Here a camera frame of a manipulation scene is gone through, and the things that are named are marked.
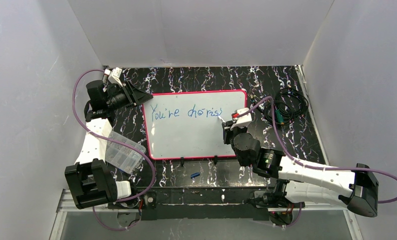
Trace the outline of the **blue marker cap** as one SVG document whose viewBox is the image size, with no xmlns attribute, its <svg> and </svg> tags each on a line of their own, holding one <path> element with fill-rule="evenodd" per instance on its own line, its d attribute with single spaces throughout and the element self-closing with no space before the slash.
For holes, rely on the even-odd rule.
<svg viewBox="0 0 397 240">
<path fill-rule="evenodd" d="M 196 178 L 196 177 L 198 177 L 198 176 L 200 176 L 201 174 L 199 173 L 199 172 L 196 172 L 196 173 L 193 173 L 193 174 L 191 174 L 190 175 L 190 178 L 191 179 L 194 179 L 194 178 Z"/>
</svg>

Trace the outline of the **white blue whiteboard marker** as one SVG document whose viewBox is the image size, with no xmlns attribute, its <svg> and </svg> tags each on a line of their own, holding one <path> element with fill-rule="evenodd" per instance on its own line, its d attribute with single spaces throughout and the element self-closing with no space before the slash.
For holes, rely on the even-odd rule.
<svg viewBox="0 0 397 240">
<path fill-rule="evenodd" d="M 225 123 L 226 121 L 219 115 L 218 119 L 221 121 L 221 123 Z"/>
</svg>

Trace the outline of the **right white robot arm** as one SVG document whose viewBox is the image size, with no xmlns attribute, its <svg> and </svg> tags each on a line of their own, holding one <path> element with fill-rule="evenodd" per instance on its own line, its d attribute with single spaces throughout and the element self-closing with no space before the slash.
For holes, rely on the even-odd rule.
<svg viewBox="0 0 397 240">
<path fill-rule="evenodd" d="M 251 167 L 261 177 L 276 179 L 269 200 L 325 203 L 345 207 L 363 217 L 378 215 L 379 182 L 367 165 L 341 170 L 306 160 L 291 160 L 283 151 L 262 147 L 243 123 L 227 121 L 221 126 L 224 144 L 231 146 L 242 167 Z"/>
</svg>

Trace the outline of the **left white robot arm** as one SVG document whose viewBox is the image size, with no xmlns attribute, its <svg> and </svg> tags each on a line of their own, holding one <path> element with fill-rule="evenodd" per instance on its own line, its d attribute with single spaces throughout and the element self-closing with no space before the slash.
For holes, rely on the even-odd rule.
<svg viewBox="0 0 397 240">
<path fill-rule="evenodd" d="M 129 180 L 113 178 L 108 164 L 127 173 L 143 159 L 145 148 L 112 129 L 115 110 L 137 107 L 153 96 L 132 83 L 105 84 L 94 80 L 86 85 L 90 100 L 84 108 L 87 132 L 73 165 L 65 168 L 65 179 L 75 206 L 86 209 L 114 203 L 138 194 Z"/>
</svg>

